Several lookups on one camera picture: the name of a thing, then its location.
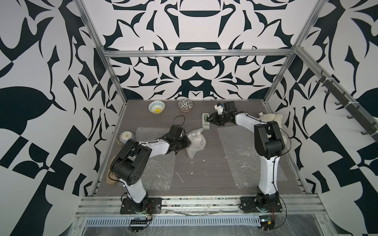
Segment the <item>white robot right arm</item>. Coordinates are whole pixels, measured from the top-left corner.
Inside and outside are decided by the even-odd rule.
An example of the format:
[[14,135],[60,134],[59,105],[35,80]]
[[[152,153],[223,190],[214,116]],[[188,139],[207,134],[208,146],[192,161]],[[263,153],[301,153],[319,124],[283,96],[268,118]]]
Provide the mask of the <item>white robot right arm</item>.
[[254,207],[263,208],[279,202],[278,164],[285,149],[281,129],[276,121],[264,122],[246,112],[238,111],[235,102],[217,103],[207,121],[217,126],[233,123],[254,133],[255,149],[260,156],[260,182]]

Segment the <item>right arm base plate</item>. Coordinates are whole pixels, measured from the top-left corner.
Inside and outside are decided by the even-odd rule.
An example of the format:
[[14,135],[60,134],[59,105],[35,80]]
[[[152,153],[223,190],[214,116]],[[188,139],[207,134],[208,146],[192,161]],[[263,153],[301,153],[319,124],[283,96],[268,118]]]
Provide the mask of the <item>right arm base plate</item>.
[[239,208],[244,213],[251,212],[281,212],[282,204],[278,195],[257,194],[255,197],[241,197]]

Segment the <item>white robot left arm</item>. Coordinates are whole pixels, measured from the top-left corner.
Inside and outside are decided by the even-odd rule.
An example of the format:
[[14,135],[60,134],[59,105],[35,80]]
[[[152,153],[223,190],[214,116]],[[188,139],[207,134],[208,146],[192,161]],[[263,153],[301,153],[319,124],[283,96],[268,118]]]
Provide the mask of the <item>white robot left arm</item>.
[[177,124],[171,126],[168,133],[149,142],[139,142],[129,139],[110,165],[110,173],[114,174],[116,182],[121,182],[128,198],[135,204],[146,201],[148,194],[141,177],[149,158],[179,151],[190,146],[191,141],[186,131]]

